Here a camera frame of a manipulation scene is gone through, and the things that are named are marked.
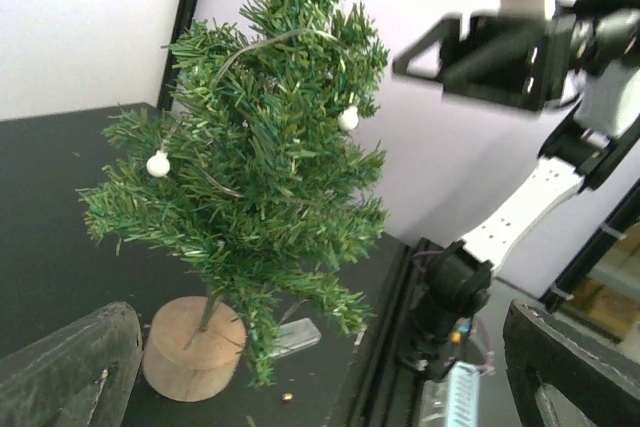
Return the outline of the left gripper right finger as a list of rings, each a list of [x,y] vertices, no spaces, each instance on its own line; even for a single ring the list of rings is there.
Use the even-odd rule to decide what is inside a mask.
[[[524,426],[637,426],[639,364],[550,314],[513,301],[507,377]]]

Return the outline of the small green christmas tree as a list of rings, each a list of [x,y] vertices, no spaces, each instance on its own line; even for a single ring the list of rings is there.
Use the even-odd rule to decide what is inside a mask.
[[[182,113],[121,113],[104,134],[123,156],[80,191],[93,240],[164,249],[231,304],[257,386],[273,378],[280,294],[344,334],[369,316],[338,272],[386,222],[384,151],[352,133],[377,111],[389,52],[364,6],[341,2],[246,0],[249,33],[192,23],[170,45]]]

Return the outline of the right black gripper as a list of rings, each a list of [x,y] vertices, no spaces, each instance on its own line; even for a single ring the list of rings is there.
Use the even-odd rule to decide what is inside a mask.
[[[446,15],[391,64],[392,74],[441,81],[448,93],[538,112],[559,103],[574,57],[574,15],[550,20],[481,15],[471,17],[461,39],[462,18]],[[438,47],[438,68],[411,71],[410,64]]]

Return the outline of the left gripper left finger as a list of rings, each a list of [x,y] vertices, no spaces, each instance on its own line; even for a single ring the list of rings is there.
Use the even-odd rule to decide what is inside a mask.
[[[119,426],[141,358],[137,313],[108,304],[1,359],[1,424]]]

